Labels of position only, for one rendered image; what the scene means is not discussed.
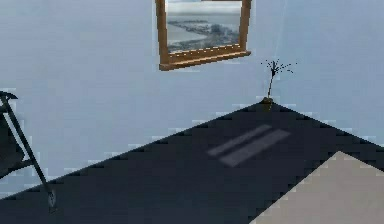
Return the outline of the wood framed landscape picture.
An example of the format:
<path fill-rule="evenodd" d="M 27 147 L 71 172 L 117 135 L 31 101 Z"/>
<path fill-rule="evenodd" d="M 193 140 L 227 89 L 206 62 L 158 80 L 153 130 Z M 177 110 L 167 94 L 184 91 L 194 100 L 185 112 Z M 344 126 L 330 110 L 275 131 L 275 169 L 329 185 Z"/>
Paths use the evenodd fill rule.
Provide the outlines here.
<path fill-rule="evenodd" d="M 248 56 L 252 0 L 155 0 L 159 69 Z"/>

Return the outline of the thin dark potted plant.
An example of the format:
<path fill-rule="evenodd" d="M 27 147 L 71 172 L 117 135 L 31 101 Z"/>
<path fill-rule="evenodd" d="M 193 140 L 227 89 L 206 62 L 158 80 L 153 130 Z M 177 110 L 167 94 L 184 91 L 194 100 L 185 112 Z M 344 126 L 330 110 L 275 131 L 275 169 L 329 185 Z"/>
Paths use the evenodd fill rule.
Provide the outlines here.
<path fill-rule="evenodd" d="M 280 63 L 279 59 L 265 60 L 264 62 L 261 62 L 261 65 L 265 65 L 270 71 L 267 96 L 264 97 L 261 101 L 261 104 L 264 106 L 264 109 L 266 111 L 270 111 L 272 108 L 272 105 L 274 104 L 274 100 L 271 95 L 274 78 L 280 73 L 289 72 L 293 74 L 294 71 L 291 69 L 292 63 L 288 63 L 288 64 Z"/>

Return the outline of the beige floor rug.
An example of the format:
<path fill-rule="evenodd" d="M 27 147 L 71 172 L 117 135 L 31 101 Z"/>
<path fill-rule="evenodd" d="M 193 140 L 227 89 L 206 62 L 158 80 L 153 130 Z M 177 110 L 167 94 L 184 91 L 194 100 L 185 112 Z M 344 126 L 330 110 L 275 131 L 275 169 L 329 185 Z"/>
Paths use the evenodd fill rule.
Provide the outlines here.
<path fill-rule="evenodd" d="M 249 224 L 384 224 L 384 172 L 338 151 Z"/>

